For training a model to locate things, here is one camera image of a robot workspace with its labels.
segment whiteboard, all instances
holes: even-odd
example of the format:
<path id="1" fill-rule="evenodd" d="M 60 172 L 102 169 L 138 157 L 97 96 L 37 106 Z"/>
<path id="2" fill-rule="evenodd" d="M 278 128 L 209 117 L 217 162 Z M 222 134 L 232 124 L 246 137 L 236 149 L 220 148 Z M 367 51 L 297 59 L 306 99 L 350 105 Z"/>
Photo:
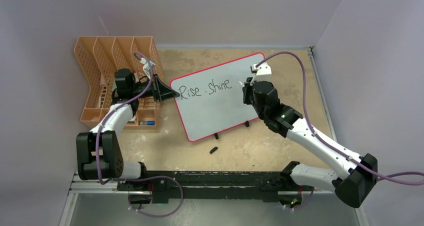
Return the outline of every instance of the whiteboard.
<path id="1" fill-rule="evenodd" d="M 174 78 L 170 87 L 180 93 L 176 107 L 190 142 L 258 117 L 243 104 L 239 82 L 253 77 L 250 66 L 265 58 L 261 52 Z"/>

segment orange plastic organizer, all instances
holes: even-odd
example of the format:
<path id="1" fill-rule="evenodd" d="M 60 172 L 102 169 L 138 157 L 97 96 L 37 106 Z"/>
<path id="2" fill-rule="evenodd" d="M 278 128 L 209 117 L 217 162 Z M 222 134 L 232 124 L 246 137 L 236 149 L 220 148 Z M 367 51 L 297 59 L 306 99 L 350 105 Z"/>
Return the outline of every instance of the orange plastic organizer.
<path id="1" fill-rule="evenodd" d="M 112 103 L 114 73 L 127 68 L 139 79 L 146 74 L 143 65 L 134 57 L 139 51 L 153 60 L 153 72 L 164 80 L 164 71 L 159 60 L 153 37 L 79 37 L 75 56 L 90 86 L 87 102 L 81 115 L 81 122 L 94 128 L 108 113 Z M 153 97 L 139 99 L 134 122 L 128 122 L 125 129 L 157 129 L 161 103 Z M 140 125 L 141 121 L 154 121 L 154 125 Z"/>

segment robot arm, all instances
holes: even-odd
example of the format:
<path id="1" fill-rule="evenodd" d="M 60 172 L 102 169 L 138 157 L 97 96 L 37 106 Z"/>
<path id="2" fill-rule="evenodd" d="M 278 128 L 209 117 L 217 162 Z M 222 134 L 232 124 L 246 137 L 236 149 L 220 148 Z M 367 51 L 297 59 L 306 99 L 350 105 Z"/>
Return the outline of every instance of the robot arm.
<path id="1" fill-rule="evenodd" d="M 116 88 L 112 92 L 112 105 L 109 117 L 105 117 L 89 132 L 82 132 L 76 137 L 76 152 L 78 174 L 82 180 L 98 179 L 96 157 L 93 155 L 96 146 L 96 135 L 102 126 L 99 146 L 103 155 L 100 156 L 100 170 L 104 179 L 138 179 L 146 172 L 146 167 L 140 162 L 124 161 L 118 143 L 118 136 L 124 126 L 136 115 L 139 101 L 122 106 L 146 89 L 148 82 L 136 82 L 134 74 L 127 68 L 119 69 L 115 73 Z M 180 94 L 166 86 L 158 77 L 153 76 L 150 88 L 141 98 L 153 97 L 157 102 L 179 97 Z"/>
<path id="2" fill-rule="evenodd" d="M 371 154 L 361 156 L 338 144 L 315 129 L 315 133 L 326 142 L 349 155 L 345 158 L 328 148 L 311 133 L 306 119 L 292 107 L 280 103 L 278 92 L 271 82 L 271 67 L 265 63 L 253 65 L 254 77 L 247 78 L 243 84 L 243 102 L 252 105 L 257 115 L 273 132 L 305 147 L 331 169 L 306 166 L 291 162 L 284 170 L 297 185 L 312 186 L 334 192 L 347 205 L 358 208 L 377 183 L 377 177 L 366 172 L 351 159 L 377 171 L 377 160 Z"/>

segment black plastic mount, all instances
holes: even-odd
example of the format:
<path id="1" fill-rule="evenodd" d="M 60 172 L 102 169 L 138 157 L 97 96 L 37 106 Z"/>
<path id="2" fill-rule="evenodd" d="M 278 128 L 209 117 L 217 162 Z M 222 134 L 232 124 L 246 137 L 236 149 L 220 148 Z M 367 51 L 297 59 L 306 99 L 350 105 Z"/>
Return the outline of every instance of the black plastic mount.
<path id="1" fill-rule="evenodd" d="M 360 163 L 370 170 L 378 171 L 377 159 L 369 153 L 362 158 Z M 351 169 L 349 172 L 350 175 L 344 180 L 338 178 L 332 181 L 335 187 L 334 192 L 345 204 L 353 208 L 359 208 L 376 185 L 378 178 L 360 166 Z"/>
<path id="2" fill-rule="evenodd" d="M 95 151 L 96 135 L 92 132 L 82 132 L 76 137 L 76 158 L 78 175 L 82 180 L 97 180 Z M 101 175 L 104 179 L 121 177 L 124 160 L 118 144 L 115 131 L 106 131 L 100 134 L 99 147 L 103 149 L 100 156 Z"/>
<path id="3" fill-rule="evenodd" d="M 180 96 L 178 92 L 164 84 L 157 74 L 154 74 L 153 77 L 150 88 L 140 98 L 153 97 L 155 101 L 162 102 Z M 112 104 L 123 103 L 134 98 L 146 89 L 149 82 L 136 82 L 134 73 L 128 68 L 122 68 L 115 72 L 115 84 L 116 89 L 112 92 Z M 130 105 L 133 115 L 135 115 L 139 101 L 134 100 Z"/>
<path id="4" fill-rule="evenodd" d="M 248 77 L 244 83 L 243 103 L 252 105 L 258 117 L 274 133 L 284 138 L 287 132 L 293 129 L 293 124 L 303 115 L 294 108 L 280 103 L 278 92 L 274 85 L 268 81 L 256 82 L 250 85 L 252 77 Z"/>

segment whiteboard stand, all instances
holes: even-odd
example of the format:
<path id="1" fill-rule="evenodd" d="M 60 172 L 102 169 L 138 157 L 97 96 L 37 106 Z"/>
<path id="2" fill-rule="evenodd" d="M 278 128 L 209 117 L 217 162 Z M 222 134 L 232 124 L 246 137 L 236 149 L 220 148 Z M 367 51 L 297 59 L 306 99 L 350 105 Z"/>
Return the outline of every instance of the whiteboard stand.
<path id="1" fill-rule="evenodd" d="M 246 128 L 251 126 L 248 120 L 247 120 L 246 122 L 244 122 L 244 126 L 246 126 Z M 216 133 L 214 133 L 213 135 L 215 135 L 215 139 L 216 139 L 216 140 L 220 138 L 220 137 L 218 136 L 218 133 L 217 133 L 217 132 L 216 132 Z"/>

